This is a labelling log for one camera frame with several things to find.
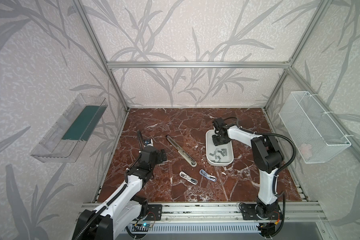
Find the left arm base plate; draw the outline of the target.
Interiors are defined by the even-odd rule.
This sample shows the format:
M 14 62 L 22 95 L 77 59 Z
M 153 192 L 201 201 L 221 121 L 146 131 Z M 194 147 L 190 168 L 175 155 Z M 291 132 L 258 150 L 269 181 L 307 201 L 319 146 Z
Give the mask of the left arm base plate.
M 160 221 L 162 212 L 163 205 L 161 204 L 145 204 L 142 205 L 141 213 L 137 219 L 144 221 Z

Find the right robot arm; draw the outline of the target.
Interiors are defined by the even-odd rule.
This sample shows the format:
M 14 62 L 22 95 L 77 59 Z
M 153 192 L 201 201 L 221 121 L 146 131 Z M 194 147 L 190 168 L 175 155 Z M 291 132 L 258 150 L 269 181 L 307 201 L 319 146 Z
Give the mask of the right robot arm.
M 244 129 L 239 123 L 227 124 L 226 119 L 213 120 L 215 133 L 208 138 L 215 146 L 225 145 L 232 140 L 239 141 L 252 148 L 254 163 L 260 173 L 260 189 L 255 212 L 260 219 L 268 219 L 279 207 L 277 179 L 279 173 L 286 169 L 296 158 L 297 148 L 286 136 L 274 133 L 258 133 Z M 276 138 L 282 138 L 292 147 L 292 156 L 282 164 L 284 155 Z

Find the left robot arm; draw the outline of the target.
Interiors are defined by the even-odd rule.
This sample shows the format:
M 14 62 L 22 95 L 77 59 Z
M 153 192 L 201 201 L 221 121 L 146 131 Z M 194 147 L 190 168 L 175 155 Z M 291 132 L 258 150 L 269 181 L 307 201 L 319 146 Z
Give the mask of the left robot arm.
M 121 186 L 94 210 L 80 214 L 72 239 L 114 240 L 132 220 L 145 217 L 148 214 L 147 199 L 137 196 L 137 193 L 151 179 L 155 166 L 167 159 L 164 149 L 144 147 L 126 171 Z

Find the large beige black stapler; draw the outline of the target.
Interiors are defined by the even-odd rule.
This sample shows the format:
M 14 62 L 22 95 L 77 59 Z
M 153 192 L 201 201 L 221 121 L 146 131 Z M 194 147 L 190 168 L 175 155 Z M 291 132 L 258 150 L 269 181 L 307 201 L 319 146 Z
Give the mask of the large beige black stapler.
M 166 135 L 167 141 L 178 150 L 178 153 L 194 168 L 197 166 L 196 161 L 185 152 L 185 150 L 169 135 Z

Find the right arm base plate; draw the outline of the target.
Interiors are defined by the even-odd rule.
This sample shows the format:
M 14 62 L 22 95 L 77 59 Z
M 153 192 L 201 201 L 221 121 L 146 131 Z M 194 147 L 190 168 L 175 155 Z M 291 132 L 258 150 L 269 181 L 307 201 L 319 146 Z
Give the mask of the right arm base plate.
M 279 221 L 283 216 L 278 202 L 270 205 L 264 205 L 262 203 L 239 203 L 239 210 L 242 214 L 243 220 Z

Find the small white stapler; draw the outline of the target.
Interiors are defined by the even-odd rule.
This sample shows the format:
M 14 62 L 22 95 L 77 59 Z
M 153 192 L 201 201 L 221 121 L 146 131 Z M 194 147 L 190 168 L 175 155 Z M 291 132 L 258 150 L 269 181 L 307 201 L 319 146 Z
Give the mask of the small white stapler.
M 184 172 L 180 172 L 179 173 L 180 177 L 187 180 L 189 183 L 193 184 L 193 185 L 197 185 L 198 184 L 198 180 L 190 177 L 189 175 L 187 175 L 186 173 Z

